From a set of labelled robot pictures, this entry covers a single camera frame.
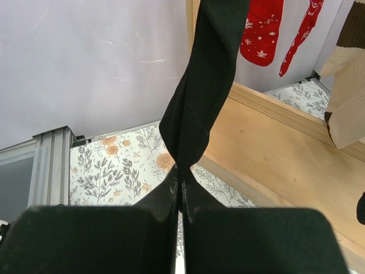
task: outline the beige sock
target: beige sock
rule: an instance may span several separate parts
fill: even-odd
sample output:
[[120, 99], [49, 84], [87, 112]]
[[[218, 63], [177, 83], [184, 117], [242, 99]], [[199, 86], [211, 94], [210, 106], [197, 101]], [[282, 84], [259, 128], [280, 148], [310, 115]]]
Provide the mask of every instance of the beige sock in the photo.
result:
[[335, 75], [325, 117], [333, 142], [343, 148], [365, 137], [365, 0], [355, 0], [320, 74]]

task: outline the white snowflake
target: white snowflake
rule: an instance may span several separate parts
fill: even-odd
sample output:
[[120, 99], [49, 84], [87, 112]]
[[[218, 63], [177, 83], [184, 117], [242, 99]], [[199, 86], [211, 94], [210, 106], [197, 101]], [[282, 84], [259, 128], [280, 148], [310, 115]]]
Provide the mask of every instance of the white snowflake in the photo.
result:
[[263, 50], [257, 52], [257, 56], [260, 58], [266, 58], [267, 53], [265, 53]]
[[245, 39], [245, 43], [246, 43], [246, 45], [250, 45], [252, 42], [250, 39]]
[[246, 19], [245, 29], [252, 29], [252, 25], [253, 24], [248, 19]]
[[307, 31], [303, 34], [302, 39], [307, 38], [309, 34], [310, 34], [310, 30], [307, 30]]
[[268, 20], [264, 21], [265, 24], [270, 24], [274, 19], [273, 18], [269, 18]]

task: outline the red sock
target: red sock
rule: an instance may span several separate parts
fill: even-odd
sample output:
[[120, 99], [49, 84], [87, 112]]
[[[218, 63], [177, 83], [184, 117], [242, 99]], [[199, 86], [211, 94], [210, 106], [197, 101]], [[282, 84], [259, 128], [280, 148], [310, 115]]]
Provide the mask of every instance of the red sock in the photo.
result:
[[240, 52], [259, 66], [274, 59], [284, 0], [252, 0], [242, 36]]
[[285, 55], [283, 63], [281, 64], [279, 72], [280, 77], [283, 77], [283, 75], [286, 74], [287, 69], [289, 68], [294, 54], [297, 52], [298, 47], [304, 42], [304, 40], [308, 37], [312, 29], [314, 28], [324, 1], [325, 0], [310, 0], [309, 8], [303, 17], [298, 34], [291, 44], [289, 51]]

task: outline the floral pattern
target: floral pattern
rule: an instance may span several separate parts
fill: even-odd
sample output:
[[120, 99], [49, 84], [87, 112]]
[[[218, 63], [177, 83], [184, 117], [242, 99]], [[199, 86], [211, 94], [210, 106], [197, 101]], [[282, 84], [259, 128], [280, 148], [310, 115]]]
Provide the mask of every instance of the floral pattern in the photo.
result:
[[264, 94], [322, 120], [329, 103], [329, 96], [312, 81]]
[[[161, 183], [173, 165], [158, 124], [72, 148], [70, 204], [130, 206]], [[225, 206], [258, 207], [198, 164], [191, 170], [196, 180]], [[182, 214], [177, 226], [176, 273], [185, 273]]]

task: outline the wooden board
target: wooden board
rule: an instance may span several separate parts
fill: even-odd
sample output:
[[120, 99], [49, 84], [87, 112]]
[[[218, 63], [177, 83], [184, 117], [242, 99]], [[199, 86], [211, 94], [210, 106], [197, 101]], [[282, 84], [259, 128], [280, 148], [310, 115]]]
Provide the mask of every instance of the wooden board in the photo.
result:
[[200, 164], [261, 206], [321, 211], [350, 266], [365, 273], [356, 204], [365, 162], [228, 98]]

